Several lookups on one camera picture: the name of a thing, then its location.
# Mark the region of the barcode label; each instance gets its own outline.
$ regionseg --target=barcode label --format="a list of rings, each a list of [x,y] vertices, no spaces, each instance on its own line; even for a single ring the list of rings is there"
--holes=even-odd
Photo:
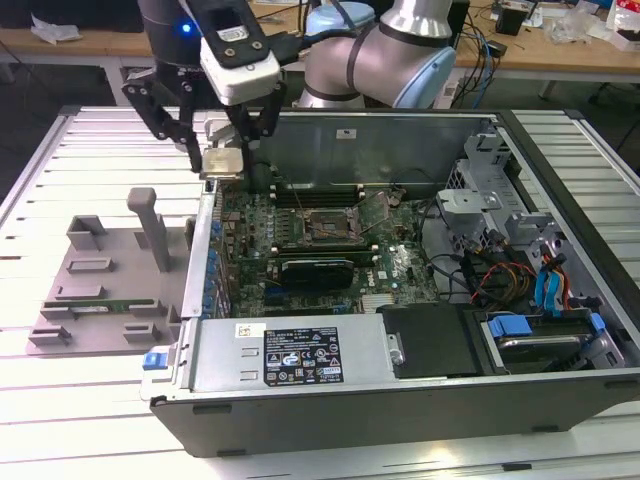
[[[249,32],[244,28],[244,25],[239,25],[225,30],[218,30],[218,35],[225,42],[237,42],[238,40],[244,40],[247,38],[249,36]]]

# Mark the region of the white paper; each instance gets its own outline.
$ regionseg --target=white paper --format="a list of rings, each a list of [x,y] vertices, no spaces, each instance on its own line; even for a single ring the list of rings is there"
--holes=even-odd
[[[538,7],[542,11],[543,18],[562,18],[569,11],[568,8]]]
[[[52,45],[56,45],[58,42],[68,42],[82,38],[78,27],[75,25],[54,25],[43,22],[33,15],[31,15],[31,19],[33,20],[31,33]]]
[[[607,24],[600,19],[594,22],[593,25],[591,25],[591,28],[587,30],[587,35],[594,38],[600,38],[605,42],[609,41],[612,34],[613,34],[613,31],[609,30],[607,28]]]

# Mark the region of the wooden desk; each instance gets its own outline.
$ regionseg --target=wooden desk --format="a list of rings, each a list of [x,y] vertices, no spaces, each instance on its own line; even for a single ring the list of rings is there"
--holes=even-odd
[[[496,72],[497,77],[512,79],[537,79],[545,81],[591,82],[640,82],[640,55],[620,52],[611,44],[592,39],[591,44],[554,45],[548,41],[542,29],[520,30],[517,37],[495,33],[495,22],[487,20],[489,12],[478,13],[488,0],[472,0],[471,15],[478,28],[491,40],[507,45],[508,50]],[[281,24],[261,23],[267,35],[281,31],[297,30],[298,9],[277,13],[286,6],[252,4],[256,16],[275,13]],[[96,65],[102,67],[109,80],[118,105],[128,105],[122,92],[121,69],[123,67],[147,67],[153,65],[151,47],[144,33],[114,33],[82,31],[84,38],[74,42],[50,45],[28,30],[0,29],[2,40],[14,53],[27,63],[68,65]],[[457,84],[470,72],[476,62],[477,51],[472,40],[463,38],[458,46],[456,68],[447,86]],[[0,50],[0,62],[12,62],[6,52]],[[444,102],[440,107],[448,107]]]
[[[518,36],[495,33],[495,22],[487,20],[489,12],[484,10],[476,17],[478,7],[491,4],[486,0],[472,0],[470,13],[473,21],[487,37],[507,45],[500,70],[553,70],[556,72],[582,72],[640,75],[640,55],[621,52],[604,40],[592,38],[591,44],[569,43],[554,45],[541,28],[520,29]],[[477,50],[473,40],[463,38],[458,46],[459,67],[473,67]]]
[[[276,13],[285,7],[286,5],[251,6],[258,17]],[[267,35],[293,31],[297,29],[297,14],[298,9],[293,8],[276,15],[283,23],[260,25]],[[122,68],[153,65],[147,35],[95,30],[81,30],[80,33],[83,36],[80,40],[51,45],[33,35],[28,29],[0,29],[0,40],[25,63],[101,67],[105,71],[116,104],[129,105],[120,90],[123,82]],[[0,64],[14,62],[14,58],[0,47]]]
[[[543,80],[541,97],[551,93],[556,81],[639,83],[640,55],[621,52],[604,40],[592,38],[590,44],[570,43],[554,45],[541,28],[521,28],[513,37],[495,33],[495,22],[489,12],[477,15],[479,8],[489,5],[487,0],[472,0],[470,13],[474,24],[488,40],[507,46],[507,53],[495,72],[496,77]],[[477,48],[474,40],[462,38],[458,45],[456,68],[446,87],[436,100],[437,108],[449,108],[459,81],[469,75],[476,64]]]

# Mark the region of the white sticker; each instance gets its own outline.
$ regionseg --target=white sticker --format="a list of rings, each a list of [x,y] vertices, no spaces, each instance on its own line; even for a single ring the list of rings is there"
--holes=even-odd
[[[336,131],[338,140],[355,140],[358,131],[355,128],[342,128]]]
[[[237,42],[238,40],[244,40],[249,37],[249,32],[244,28],[244,25],[238,25],[237,27],[227,28],[225,30],[218,30],[218,35],[225,42]]]
[[[263,337],[266,323],[236,323],[236,338]]]
[[[340,367],[325,367],[325,368],[319,368],[318,370],[322,371],[322,372],[320,371],[318,372],[320,373],[320,375],[335,375],[342,371]]]

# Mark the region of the workbench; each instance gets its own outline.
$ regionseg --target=workbench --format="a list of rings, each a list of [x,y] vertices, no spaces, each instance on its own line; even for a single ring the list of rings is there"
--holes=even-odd
[[[543,98],[550,95],[553,82],[556,81],[640,83],[640,54],[637,52],[621,52],[598,38],[592,38],[590,44],[576,42],[554,45],[545,38],[542,28],[523,26],[515,37],[501,35],[495,32],[496,24],[489,19],[489,10],[480,11],[491,3],[488,0],[472,0],[469,13],[487,40],[507,46],[507,52],[495,72],[496,78],[542,80],[545,82],[540,90]],[[447,82],[449,87],[457,85],[460,79],[471,73],[477,56],[475,40],[461,38],[456,67]],[[440,98],[436,106],[449,108],[453,98],[451,93],[449,88],[449,95]]]
[[[586,121],[561,111],[514,113],[640,282],[637,177]],[[204,113],[196,115],[201,142],[204,120]],[[536,182],[526,172],[521,178],[532,200],[545,209]],[[0,208],[0,478],[584,480],[640,472],[640,401],[618,405],[563,433],[190,457],[140,400],[142,355],[24,354],[40,302],[69,246],[65,232],[72,216],[98,214],[106,228],[137,227],[126,206],[132,186],[156,189],[156,212],[166,226],[182,226],[197,211],[201,181],[189,171],[186,155],[155,140],[132,109],[68,110],[56,119]],[[503,465],[513,463],[532,469],[504,473]]]
[[[281,5],[252,4],[257,17],[277,12]],[[283,23],[261,23],[267,35],[283,30],[297,29],[297,9],[279,13]],[[34,65],[90,65],[104,70],[116,105],[129,105],[122,93],[123,69],[128,67],[152,67],[154,60],[145,33],[118,33],[98,30],[80,31],[82,39],[51,45],[36,37],[28,29],[0,29],[0,40],[27,64]],[[15,63],[15,59],[0,47],[0,64]],[[9,75],[7,69],[0,77]]]
[[[489,40],[507,45],[508,50],[495,76],[507,79],[542,81],[584,81],[640,83],[640,54],[620,52],[603,40],[592,39],[590,45],[573,43],[553,45],[539,28],[522,28],[517,37],[495,33],[495,22],[487,20],[489,12],[476,16],[488,0],[473,0],[469,10],[474,22]],[[256,16],[278,12],[286,6],[252,4]],[[282,23],[260,23],[267,35],[280,31],[297,30],[297,9],[277,13]],[[82,40],[50,45],[29,30],[1,30],[2,40],[25,63],[60,65],[95,65],[104,69],[116,105],[128,105],[120,90],[125,67],[150,67],[153,65],[151,47],[144,33],[115,33],[81,31]],[[477,49],[473,40],[463,38],[457,49],[456,68],[448,86],[438,98],[436,107],[449,108],[455,92],[451,86],[469,74],[476,63]],[[0,62],[12,62],[6,52],[0,50]],[[550,92],[546,84],[543,96]]]

